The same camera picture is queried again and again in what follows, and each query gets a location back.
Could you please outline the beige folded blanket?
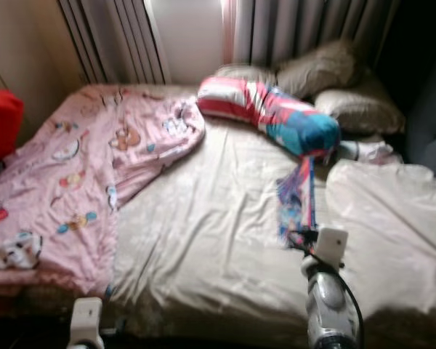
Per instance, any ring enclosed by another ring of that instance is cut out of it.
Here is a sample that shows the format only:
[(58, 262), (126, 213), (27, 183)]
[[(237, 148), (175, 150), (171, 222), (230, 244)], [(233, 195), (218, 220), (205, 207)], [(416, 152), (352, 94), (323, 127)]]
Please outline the beige folded blanket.
[(331, 224), (348, 232), (345, 279), (365, 316), (436, 317), (436, 177), (420, 165), (342, 161), (326, 180)]

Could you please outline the beige pillow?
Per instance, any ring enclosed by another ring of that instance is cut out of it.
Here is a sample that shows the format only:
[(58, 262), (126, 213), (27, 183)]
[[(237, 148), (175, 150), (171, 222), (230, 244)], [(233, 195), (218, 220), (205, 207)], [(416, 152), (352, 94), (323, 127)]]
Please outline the beige pillow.
[(214, 76), (225, 77), (226, 79), (243, 79), (249, 82), (262, 82), (264, 84), (278, 84), (277, 73), (274, 70), (255, 65), (223, 65), (216, 70)]
[(336, 119), (345, 132), (360, 135), (404, 133), (406, 119), (380, 80), (367, 74), (349, 89), (318, 93), (315, 107)]
[(321, 44), (320, 47), (278, 67), (277, 87), (294, 97), (313, 97), (326, 89), (341, 89), (360, 77), (361, 56), (348, 40)]

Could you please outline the red white blue bolster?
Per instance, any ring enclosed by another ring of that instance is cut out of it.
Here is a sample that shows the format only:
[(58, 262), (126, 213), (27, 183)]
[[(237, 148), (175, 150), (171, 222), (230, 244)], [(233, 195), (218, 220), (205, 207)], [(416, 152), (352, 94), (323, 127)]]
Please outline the red white blue bolster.
[(272, 84), (212, 76), (199, 86), (197, 106), (205, 116), (257, 127), (295, 156), (327, 156), (341, 142), (334, 117)]

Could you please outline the white crumpled cloth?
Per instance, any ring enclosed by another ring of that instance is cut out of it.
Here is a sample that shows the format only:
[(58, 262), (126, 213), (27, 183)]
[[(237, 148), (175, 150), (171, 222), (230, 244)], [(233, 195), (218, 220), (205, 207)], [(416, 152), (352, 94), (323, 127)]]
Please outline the white crumpled cloth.
[(343, 140), (336, 149), (338, 159), (358, 161), (374, 165), (401, 164), (401, 157), (384, 140), (361, 142), (361, 140)]

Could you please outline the pink cartoon print quilt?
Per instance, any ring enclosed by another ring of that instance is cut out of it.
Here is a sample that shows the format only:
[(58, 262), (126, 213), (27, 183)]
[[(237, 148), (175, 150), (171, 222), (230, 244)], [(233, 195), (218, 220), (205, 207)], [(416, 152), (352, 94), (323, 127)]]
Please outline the pink cartoon print quilt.
[(88, 84), (0, 172), (0, 295), (50, 285), (105, 295), (118, 212), (204, 139), (190, 91)]

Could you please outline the colourful cartoon book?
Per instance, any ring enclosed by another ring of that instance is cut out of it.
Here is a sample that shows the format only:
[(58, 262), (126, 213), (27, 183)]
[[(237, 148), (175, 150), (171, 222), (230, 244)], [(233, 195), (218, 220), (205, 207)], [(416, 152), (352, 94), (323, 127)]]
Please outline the colourful cartoon book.
[(291, 230), (317, 230), (315, 221), (314, 157), (301, 157), (300, 163), (278, 180), (279, 236), (291, 247)]

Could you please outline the red duvet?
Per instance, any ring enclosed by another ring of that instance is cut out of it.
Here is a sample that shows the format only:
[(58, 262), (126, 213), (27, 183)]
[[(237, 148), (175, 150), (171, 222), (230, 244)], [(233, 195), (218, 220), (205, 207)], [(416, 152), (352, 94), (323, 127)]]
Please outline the red duvet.
[(15, 152), (23, 122), (22, 100), (8, 90), (0, 90), (0, 161)]

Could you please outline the beige bed sheet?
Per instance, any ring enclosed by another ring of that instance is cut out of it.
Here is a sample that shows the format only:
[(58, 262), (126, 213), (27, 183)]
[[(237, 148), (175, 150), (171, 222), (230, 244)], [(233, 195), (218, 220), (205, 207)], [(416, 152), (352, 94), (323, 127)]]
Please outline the beige bed sheet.
[[(285, 249), (278, 235), (277, 181), (295, 166), (290, 153), (252, 127), (209, 120), (195, 152), (119, 212), (108, 306), (126, 320), (127, 332), (307, 346), (302, 253)], [(332, 225), (325, 199), (331, 169), (315, 179), (322, 225)], [(347, 265), (348, 283), (345, 272)], [(436, 349), (436, 317), (362, 313), (368, 349)]]

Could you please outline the bright window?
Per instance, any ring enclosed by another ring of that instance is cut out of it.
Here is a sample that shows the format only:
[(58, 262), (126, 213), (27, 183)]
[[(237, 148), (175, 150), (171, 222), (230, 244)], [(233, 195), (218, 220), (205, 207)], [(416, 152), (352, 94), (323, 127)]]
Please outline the bright window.
[(222, 0), (145, 0), (171, 84), (199, 84), (225, 63)]

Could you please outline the grey pleated curtain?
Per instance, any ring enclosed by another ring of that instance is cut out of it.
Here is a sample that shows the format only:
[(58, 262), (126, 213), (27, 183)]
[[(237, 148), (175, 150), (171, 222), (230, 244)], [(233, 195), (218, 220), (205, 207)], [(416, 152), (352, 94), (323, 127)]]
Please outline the grey pleated curtain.
[(151, 0), (57, 0), (88, 84), (170, 84)]
[(377, 64), (402, 0), (222, 0), (225, 63), (276, 66), (347, 40)]

